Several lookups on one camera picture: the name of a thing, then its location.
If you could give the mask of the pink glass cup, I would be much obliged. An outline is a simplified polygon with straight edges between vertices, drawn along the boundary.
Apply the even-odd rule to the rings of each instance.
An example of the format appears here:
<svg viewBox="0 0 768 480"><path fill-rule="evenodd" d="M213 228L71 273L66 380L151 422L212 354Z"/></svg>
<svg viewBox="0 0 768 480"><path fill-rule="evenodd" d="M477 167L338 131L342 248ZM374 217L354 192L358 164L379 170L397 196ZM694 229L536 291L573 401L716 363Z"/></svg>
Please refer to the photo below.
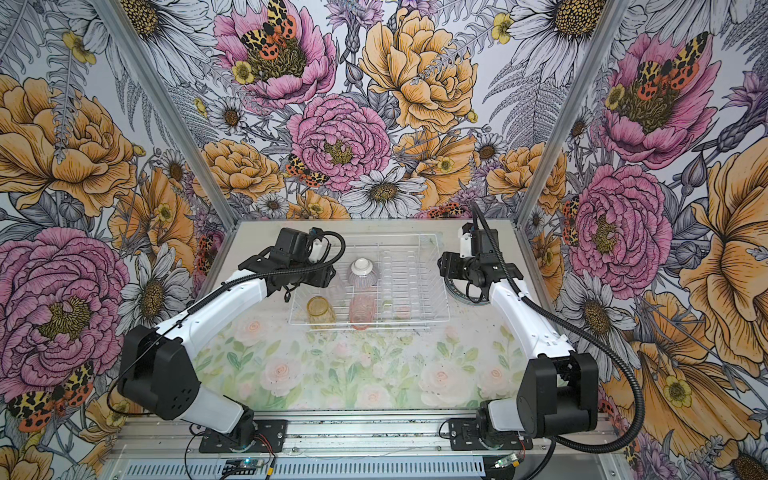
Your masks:
<svg viewBox="0 0 768 480"><path fill-rule="evenodd" d="M349 308L349 323L355 330L366 330L377 317L377 296L374 292L356 292Z"/></svg>

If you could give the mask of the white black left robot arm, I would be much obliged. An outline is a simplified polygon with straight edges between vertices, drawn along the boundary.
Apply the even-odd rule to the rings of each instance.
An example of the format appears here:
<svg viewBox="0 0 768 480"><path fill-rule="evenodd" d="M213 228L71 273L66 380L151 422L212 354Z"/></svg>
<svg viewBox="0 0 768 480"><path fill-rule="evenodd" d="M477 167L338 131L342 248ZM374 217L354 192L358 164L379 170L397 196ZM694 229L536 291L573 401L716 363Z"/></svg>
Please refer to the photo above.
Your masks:
<svg viewBox="0 0 768 480"><path fill-rule="evenodd" d="M283 228L274 245L241 262L219 287L155 327L136 326L121 352L117 392L163 420L183 420L244 451L257 440L253 411L202 385L193 365L238 316L278 291L326 288L346 251L342 235Z"/></svg>

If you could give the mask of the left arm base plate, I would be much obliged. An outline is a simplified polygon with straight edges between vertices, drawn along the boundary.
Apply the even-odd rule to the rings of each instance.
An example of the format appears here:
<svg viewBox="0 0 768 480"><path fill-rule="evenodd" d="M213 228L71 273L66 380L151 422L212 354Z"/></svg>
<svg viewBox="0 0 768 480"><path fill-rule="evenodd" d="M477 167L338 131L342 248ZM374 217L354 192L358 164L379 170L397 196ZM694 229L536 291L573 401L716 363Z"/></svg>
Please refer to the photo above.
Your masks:
<svg viewBox="0 0 768 480"><path fill-rule="evenodd" d="M288 422L286 420L256 419L238 425L230 433L206 429L198 451L202 454L281 453Z"/></svg>

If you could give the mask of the yellow glass cup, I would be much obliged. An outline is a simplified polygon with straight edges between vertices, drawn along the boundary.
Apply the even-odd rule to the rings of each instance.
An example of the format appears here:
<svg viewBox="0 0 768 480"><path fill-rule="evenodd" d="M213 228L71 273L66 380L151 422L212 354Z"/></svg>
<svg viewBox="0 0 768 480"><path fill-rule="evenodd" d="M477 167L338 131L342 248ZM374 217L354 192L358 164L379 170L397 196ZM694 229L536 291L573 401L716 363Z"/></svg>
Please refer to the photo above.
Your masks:
<svg viewBox="0 0 768 480"><path fill-rule="evenodd" d="M328 329L337 322L335 311L323 296L314 296L306 304L308 324L312 329Z"/></svg>

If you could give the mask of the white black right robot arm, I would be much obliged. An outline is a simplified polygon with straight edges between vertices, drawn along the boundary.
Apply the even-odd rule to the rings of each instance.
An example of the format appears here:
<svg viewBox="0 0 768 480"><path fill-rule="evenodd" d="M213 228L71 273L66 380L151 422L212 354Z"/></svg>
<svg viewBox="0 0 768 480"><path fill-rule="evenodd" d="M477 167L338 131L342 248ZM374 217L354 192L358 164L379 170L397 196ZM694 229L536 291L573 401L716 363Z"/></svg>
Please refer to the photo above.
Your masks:
<svg viewBox="0 0 768 480"><path fill-rule="evenodd" d="M483 402L477 412L479 437L496 446L511 435L550 438L592 431L598 421L598 366L579 354L529 296L522 273L505 263L498 232L475 222L459 231L460 250L444 252L437 262L446 281L463 281L506 321L527 361L517 392Z"/></svg>

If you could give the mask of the white plate green band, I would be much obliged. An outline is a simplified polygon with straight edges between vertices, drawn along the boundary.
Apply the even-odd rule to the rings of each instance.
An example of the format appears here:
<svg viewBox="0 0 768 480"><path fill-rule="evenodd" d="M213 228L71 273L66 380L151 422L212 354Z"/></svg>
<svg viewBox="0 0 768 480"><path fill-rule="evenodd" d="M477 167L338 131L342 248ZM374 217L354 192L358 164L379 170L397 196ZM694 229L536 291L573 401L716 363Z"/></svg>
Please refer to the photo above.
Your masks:
<svg viewBox="0 0 768 480"><path fill-rule="evenodd" d="M444 278L446 291L457 301L467 305L488 305L489 300L466 280Z"/></svg>

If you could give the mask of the white ceramic bowl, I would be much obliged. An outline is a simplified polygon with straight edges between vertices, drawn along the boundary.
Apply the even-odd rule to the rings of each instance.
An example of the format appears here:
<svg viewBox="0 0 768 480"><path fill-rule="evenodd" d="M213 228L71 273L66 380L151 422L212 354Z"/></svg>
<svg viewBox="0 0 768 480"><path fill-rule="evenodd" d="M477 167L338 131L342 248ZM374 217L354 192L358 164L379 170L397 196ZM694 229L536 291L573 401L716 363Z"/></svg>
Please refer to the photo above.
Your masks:
<svg viewBox="0 0 768 480"><path fill-rule="evenodd" d="M378 273L372 260L359 257L349 266L347 280L356 290L371 289L378 283Z"/></svg>

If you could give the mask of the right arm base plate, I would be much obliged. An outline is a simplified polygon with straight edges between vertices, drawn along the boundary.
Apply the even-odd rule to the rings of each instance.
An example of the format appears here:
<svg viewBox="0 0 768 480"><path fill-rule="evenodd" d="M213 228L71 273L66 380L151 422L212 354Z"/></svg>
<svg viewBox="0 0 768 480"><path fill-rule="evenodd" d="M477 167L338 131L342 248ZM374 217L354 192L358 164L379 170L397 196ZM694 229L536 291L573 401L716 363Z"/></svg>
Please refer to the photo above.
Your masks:
<svg viewBox="0 0 768 480"><path fill-rule="evenodd" d="M521 432L499 432L477 418L449 418L439 433L447 438L452 451L523 451L533 447L532 439Z"/></svg>

